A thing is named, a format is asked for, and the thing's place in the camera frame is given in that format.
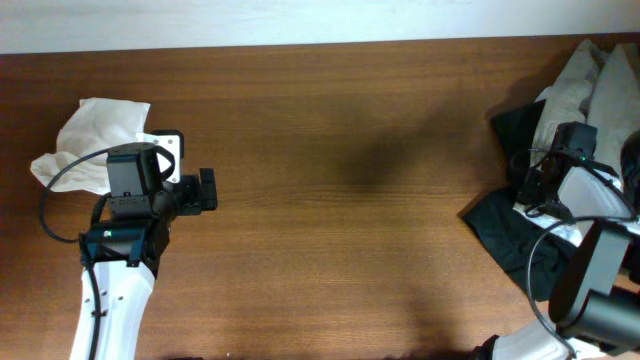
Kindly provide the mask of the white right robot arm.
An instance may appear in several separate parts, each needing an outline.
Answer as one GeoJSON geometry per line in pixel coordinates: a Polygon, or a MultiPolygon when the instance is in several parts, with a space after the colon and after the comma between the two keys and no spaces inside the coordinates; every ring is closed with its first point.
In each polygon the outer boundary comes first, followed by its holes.
{"type": "Polygon", "coordinates": [[[518,332],[495,335],[474,359],[587,359],[639,350],[639,295],[615,284],[639,280],[639,135],[622,146],[621,170],[594,158],[597,129],[557,127],[551,147],[529,168],[517,203],[525,218],[549,216],[538,237],[580,222],[590,227],[554,283],[548,312],[518,332]]]}

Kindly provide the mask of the black garment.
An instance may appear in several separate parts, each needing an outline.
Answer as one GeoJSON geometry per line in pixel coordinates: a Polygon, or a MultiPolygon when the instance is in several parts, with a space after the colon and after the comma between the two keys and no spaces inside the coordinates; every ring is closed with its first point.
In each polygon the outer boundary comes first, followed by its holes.
{"type": "Polygon", "coordinates": [[[541,119],[543,100],[496,115],[491,125],[508,160],[509,184],[484,196],[462,220],[487,252],[521,289],[526,288],[526,266],[535,249],[531,268],[531,290],[537,302],[547,301],[555,282],[564,272],[576,247],[554,235],[540,245],[535,241],[543,229],[513,210],[518,191],[529,168],[533,136],[541,119]]]}

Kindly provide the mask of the khaki beige shorts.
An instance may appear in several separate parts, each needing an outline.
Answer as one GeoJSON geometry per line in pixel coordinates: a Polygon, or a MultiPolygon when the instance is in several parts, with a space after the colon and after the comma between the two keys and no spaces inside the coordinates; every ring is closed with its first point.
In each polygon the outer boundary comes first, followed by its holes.
{"type": "Polygon", "coordinates": [[[584,123],[597,129],[595,160],[621,174],[623,145],[639,131],[639,46],[618,44],[606,52],[581,42],[538,98],[545,105],[533,148],[548,150],[562,123],[584,123]]]}

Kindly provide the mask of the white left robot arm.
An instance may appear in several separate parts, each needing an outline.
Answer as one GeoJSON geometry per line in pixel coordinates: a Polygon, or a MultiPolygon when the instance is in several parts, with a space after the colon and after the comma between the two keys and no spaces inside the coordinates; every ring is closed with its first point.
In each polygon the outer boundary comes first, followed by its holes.
{"type": "Polygon", "coordinates": [[[170,179],[174,155],[153,143],[108,149],[110,190],[79,237],[82,304],[74,359],[132,359],[171,224],[218,206],[214,171],[170,179]]]}

